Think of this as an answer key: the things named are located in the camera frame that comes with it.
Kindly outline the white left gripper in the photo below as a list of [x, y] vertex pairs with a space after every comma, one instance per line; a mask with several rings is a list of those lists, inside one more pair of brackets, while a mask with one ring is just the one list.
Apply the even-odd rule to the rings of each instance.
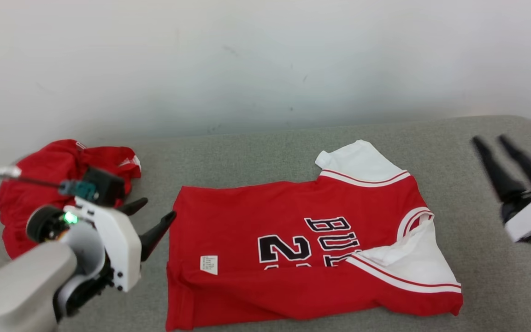
[[73, 206], [62, 209], [45, 205], [32, 213], [26, 234], [36, 243], [56, 241], [68, 247], [77, 261], [72, 277], [61, 293], [74, 293], [87, 282], [100, 281], [129, 291], [141, 279], [141, 262], [146, 262], [177, 217], [175, 211], [138, 236], [130, 216], [148, 198], [127, 202], [118, 208], [102, 207], [76, 197]]

